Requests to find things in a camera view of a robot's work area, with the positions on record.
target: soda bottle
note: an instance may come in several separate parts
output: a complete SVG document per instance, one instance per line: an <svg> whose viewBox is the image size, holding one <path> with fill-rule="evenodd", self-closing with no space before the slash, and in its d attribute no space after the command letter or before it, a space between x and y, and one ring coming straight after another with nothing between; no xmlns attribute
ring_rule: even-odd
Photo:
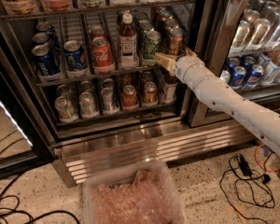
<svg viewBox="0 0 280 224"><path fill-rule="evenodd" d="M119 65L123 69L134 68L139 64L137 33L133 27L133 16L131 14L122 16L122 25L119 27L118 56Z"/></svg>

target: speckled floor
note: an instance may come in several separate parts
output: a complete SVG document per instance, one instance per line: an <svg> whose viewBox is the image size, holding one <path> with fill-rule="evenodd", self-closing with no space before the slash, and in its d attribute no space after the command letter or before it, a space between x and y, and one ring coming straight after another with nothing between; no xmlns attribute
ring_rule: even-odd
<svg viewBox="0 0 280 224"><path fill-rule="evenodd" d="M260 220L247 220L240 217L228 204L219 186L223 173L229 169L228 160L234 154L243 154L250 167L262 173L253 156L255 148L256 146L249 144L240 145L168 163L175 186L184 205L187 224L265 223ZM271 162L267 162L267 168L271 168L271 166L273 168L276 162L277 159L271 159ZM232 172L226 174L222 187L228 192L233 205L243 215L258 217L266 220L267 223L280 224L280 178L276 173L269 173L269 176L271 181L268 186L273 193L274 209L251 207L249 204L239 202L234 193L231 192L235 181ZM0 192L10 180L0 181ZM251 200L249 187L244 184L240 186L241 197ZM81 224L85 223L84 216L87 214L84 214L83 211L83 187L80 185L68 189L50 164L21 176L6 193L6 195L11 194L17 195L21 200L18 210L24 210L33 217L55 210L65 210L73 213ZM259 201L265 199L259 189L255 190L255 196ZM14 202L14 200L5 200L3 203L12 206ZM28 218L16 214L8 217L7 221L8 223L19 224L27 222ZM75 221L65 214L54 214L40 219L36 223L71 224Z"/></svg>

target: cable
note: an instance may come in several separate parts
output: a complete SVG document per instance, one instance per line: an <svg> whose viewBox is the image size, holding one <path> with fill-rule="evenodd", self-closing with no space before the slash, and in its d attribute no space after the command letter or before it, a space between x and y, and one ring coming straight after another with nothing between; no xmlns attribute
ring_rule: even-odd
<svg viewBox="0 0 280 224"><path fill-rule="evenodd" d="M262 166L262 165L260 164L260 161L259 161L259 159L258 159L258 153L259 153L259 149L262 148L262 147L264 147L264 146L266 146L266 145L261 144L261 145L259 145L259 146L255 149L255 151L254 151L254 159L255 159L255 162L256 162L256 164L259 166L259 168L261 168L262 170L264 170L264 171L266 171L266 172L268 172L268 173L276 173L276 172L278 172L278 171L280 170L280 165L279 165L278 167L274 168L274 169L267 169L267 168L264 167L264 165Z"/></svg>
<svg viewBox="0 0 280 224"><path fill-rule="evenodd" d="M267 158L267 160L264 162L264 167L265 167L265 163L268 161L268 159L272 156L272 154L269 155L269 157ZM239 160L240 158L242 158L243 155L241 154L236 154L234 156L232 156L230 159L229 159L229 166L230 166L230 169L228 169L227 171L225 171L223 173L223 176L221 177L220 179L220 182L219 182L219 185L220 185L220 188L221 190L223 191L224 195L225 195L225 198L227 199L227 202L229 203L229 205L234 209L235 212L237 212L241 217L243 217L244 219L247 219L247 220L259 220L259 221L262 221L263 223L266 223L268 224L268 222L260 217L247 217L245 216L244 214L242 214L238 208L235 207L234 204L232 204L229 196L227 195L226 191L224 190L223 188L223 180L226 176L226 174L228 173L233 173L235 176L236 176L236 181L234 183L234 188L235 188L235 195L236 197L238 198L239 201L241 201L242 203L246 203L246 204L250 204L250 205L253 205L253 206L256 206L256 207L264 207L264 208L270 208L270 209L273 209L275 207L275 202L274 202L274 198L273 198L273 194L272 194L272 191L271 189L263 182L264 180L264 176L266 175L265 173L264 174L260 174L258 171L256 170L253 170L251 169L252 171L252 175L248 178L244 178L244 177L241 177L237 170L239 170ZM234 160L234 161L237 161L237 164L238 166L237 167L233 167L231 161ZM252 195L252 200L253 202L250 202L250 201L247 201L247 200L244 200L240 197L240 194L239 194L239 184L240 183L244 183L246 184L250 191L251 191L251 195ZM261 190L264 191L264 193L266 193L266 196L269 197L266 201L264 201L263 203L260 203L256 200L255 198L255 191L253 190L253 187L252 187L252 184L255 184L258 188L260 188Z"/></svg>
<svg viewBox="0 0 280 224"><path fill-rule="evenodd" d="M7 217L11 216L13 214L26 215L28 217L29 221L26 222L25 224L34 224L37 220L39 220L43 217L47 217L47 216L52 215L52 214L56 214L56 213L67 214L68 216L73 218L73 220L76 222L76 224L79 224L79 221L74 214L72 214L70 212L67 212L67 211L64 211L64 210L56 210L56 211L48 212L48 213L46 213L42 216L36 217L36 218L33 218L32 215L30 215L26 211L17 210L19 205L20 205L19 197L16 196L16 195L7 195L7 196L4 196L4 195L8 191L8 189L21 177L21 175L22 174L18 175L11 182L9 182L7 184L7 186L4 188L4 190L0 193L0 205L1 205L1 202L3 200L6 200L6 199L15 199L16 200L15 206L13 208L7 208L7 207L0 206L0 224L3 224L3 223L8 224Z"/></svg>

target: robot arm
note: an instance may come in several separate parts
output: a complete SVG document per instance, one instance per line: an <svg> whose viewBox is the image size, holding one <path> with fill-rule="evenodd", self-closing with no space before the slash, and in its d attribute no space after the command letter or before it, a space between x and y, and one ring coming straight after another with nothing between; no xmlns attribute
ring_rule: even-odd
<svg viewBox="0 0 280 224"><path fill-rule="evenodd" d="M187 84L201 102L236 119L280 156L280 114L246 100L208 70L196 56L184 56L173 62L157 54L156 60Z"/></svg>

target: translucent box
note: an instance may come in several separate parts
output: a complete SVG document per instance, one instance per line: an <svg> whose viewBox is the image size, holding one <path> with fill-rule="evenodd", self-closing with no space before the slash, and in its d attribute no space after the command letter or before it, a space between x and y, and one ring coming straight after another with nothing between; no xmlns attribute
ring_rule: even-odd
<svg viewBox="0 0 280 224"><path fill-rule="evenodd" d="M145 186L146 184L141 184L141 179L138 179L140 176L137 175L139 170L153 172L155 175L155 179L153 180L156 183L155 186L152 185L150 189ZM102 204L99 199L96 198L97 191L104 191L102 184L110 190L110 192L106 195L109 199L112 196L112 189L115 186L119 186L119 189L125 189L126 185L132 184L134 181L138 183L133 186L133 189L136 189L134 196L129 196L125 193L124 196L127 196L127 199L124 199L123 196L119 196L116 200L114 200L114 203L117 206L123 204L126 208L124 209L124 212L117 213L119 214L119 219L121 217L125 218L125 214L129 212L135 212L135 218L137 218L139 222L140 218L146 218L144 215L141 215L141 213L146 213L147 218L150 218L151 220L150 223L157 223L152 219L156 216L153 217L152 215L159 213L160 215L158 217L164 218L162 223L186 223L182 203L177 190L175 189L174 181L170 176L169 169L164 161L139 162L120 168L110 169L102 174L86 179L83 186L85 223L106 223L101 217L99 217L98 213L96 213L96 208L100 208L100 205ZM112 213L112 211L116 210L109 210L104 214L104 218L106 218L108 213Z"/></svg>

